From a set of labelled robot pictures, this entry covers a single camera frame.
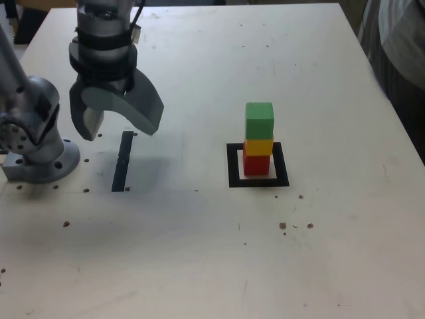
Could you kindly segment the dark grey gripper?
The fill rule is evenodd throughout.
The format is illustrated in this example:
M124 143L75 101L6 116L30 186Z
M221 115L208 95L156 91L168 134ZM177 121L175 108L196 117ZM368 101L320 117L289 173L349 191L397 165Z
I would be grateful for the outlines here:
M118 80L79 75L71 87L70 113L83 139L94 141L104 112L115 112L147 135L159 128L164 104L152 82L139 70Z

